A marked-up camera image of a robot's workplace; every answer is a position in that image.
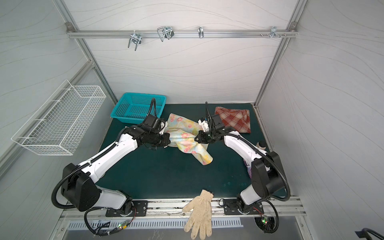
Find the floral skirt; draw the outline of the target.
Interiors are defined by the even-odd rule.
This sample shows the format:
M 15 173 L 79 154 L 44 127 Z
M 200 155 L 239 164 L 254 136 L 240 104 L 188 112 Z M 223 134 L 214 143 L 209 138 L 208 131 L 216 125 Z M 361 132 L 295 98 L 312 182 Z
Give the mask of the floral skirt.
M 202 165 L 209 165 L 213 157 L 208 153 L 208 144 L 195 141 L 202 127 L 185 117 L 170 114 L 165 133 L 170 134 L 169 147 L 178 148 L 185 154 L 192 154 Z

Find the red plaid skirt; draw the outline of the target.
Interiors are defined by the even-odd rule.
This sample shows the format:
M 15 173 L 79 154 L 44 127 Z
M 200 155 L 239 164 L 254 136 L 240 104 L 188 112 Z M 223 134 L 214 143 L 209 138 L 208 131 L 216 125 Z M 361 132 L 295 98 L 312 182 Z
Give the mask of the red plaid skirt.
M 233 110 L 216 107 L 215 114 L 220 116 L 225 126 L 232 127 L 239 133 L 251 133 L 251 118 L 249 110 Z

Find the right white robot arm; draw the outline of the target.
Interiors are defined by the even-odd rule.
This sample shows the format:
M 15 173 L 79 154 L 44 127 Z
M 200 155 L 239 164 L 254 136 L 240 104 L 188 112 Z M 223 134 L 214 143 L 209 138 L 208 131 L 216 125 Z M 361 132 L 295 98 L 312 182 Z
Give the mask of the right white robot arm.
M 251 167 L 251 184 L 240 193 L 240 203 L 250 206 L 270 198 L 288 201 L 291 189 L 280 156 L 249 142 L 235 129 L 225 126 L 219 115 L 211 115 L 208 103 L 205 106 L 206 117 L 199 119 L 203 129 L 198 132 L 195 141 L 199 144 L 222 141 Z

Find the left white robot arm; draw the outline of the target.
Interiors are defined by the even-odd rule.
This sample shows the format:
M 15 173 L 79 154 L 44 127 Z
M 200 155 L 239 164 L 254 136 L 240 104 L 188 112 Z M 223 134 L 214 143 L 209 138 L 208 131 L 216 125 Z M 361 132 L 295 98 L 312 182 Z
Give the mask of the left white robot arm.
M 152 98 L 149 111 L 142 123 L 122 129 L 117 139 L 95 156 L 78 165 L 68 164 L 63 178 L 54 187 L 51 201 L 58 209 L 113 209 L 126 216 L 133 210 L 132 198 L 121 191 L 97 186 L 97 182 L 117 162 L 142 145 L 165 148 L 170 134 L 167 122 L 158 118 L 156 99 Z

